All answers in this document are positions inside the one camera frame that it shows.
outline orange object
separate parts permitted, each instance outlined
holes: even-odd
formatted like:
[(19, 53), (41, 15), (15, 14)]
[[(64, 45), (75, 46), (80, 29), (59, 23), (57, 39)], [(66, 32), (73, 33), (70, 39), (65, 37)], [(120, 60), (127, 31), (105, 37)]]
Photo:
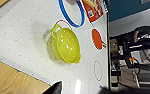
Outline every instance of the orange object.
[(131, 57), (131, 58), (129, 58), (129, 60), (130, 60), (130, 61), (134, 61), (134, 60), (135, 60), (135, 58), (134, 58), (134, 57)]
[(92, 37), (94, 40), (94, 44), (98, 49), (102, 49), (102, 40), (99, 32), (96, 29), (92, 30)]

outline white wall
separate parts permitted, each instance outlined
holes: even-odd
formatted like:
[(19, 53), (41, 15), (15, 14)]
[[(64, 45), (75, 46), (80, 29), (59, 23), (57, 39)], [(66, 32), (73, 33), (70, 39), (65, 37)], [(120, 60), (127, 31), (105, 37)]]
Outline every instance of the white wall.
[(110, 22), (110, 36), (132, 31), (142, 25), (150, 25), (150, 9)]

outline white surface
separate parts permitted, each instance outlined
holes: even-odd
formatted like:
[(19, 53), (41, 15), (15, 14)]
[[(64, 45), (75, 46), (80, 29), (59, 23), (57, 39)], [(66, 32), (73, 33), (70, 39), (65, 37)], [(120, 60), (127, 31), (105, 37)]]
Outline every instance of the white surface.
[[(80, 23), (77, 4), (64, 3), (70, 17)], [(105, 17), (93, 24), (107, 43)], [(95, 48), (93, 27), (85, 18), (82, 27), (73, 28), (80, 43), (81, 62), (67, 64), (55, 59), (50, 47), (51, 28), (56, 21), (65, 20), (58, 0), (10, 0), (0, 8), (0, 61), (51, 85), (61, 80), (62, 94), (97, 94), (100, 85), (108, 87), (108, 53), (107, 48)], [(94, 74), (96, 60), (100, 62), (98, 68), (101, 66), (101, 71), (96, 70), (98, 77), (102, 73), (101, 81)]]
[(150, 25), (150, 9), (110, 22), (110, 36), (130, 32), (143, 25)]

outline yellow bowl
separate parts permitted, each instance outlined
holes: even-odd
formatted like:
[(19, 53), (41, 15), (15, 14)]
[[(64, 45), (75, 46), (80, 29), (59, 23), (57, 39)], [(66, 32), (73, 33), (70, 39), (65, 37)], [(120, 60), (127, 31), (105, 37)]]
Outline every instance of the yellow bowl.
[(80, 45), (72, 30), (55, 24), (51, 29), (51, 35), (53, 53), (58, 59), (67, 63), (80, 62)]

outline floor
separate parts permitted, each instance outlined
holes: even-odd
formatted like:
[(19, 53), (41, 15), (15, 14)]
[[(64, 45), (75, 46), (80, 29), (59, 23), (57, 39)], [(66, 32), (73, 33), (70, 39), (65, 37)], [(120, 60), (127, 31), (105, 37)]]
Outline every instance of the floor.
[(50, 85), (0, 62), (0, 94), (41, 94)]

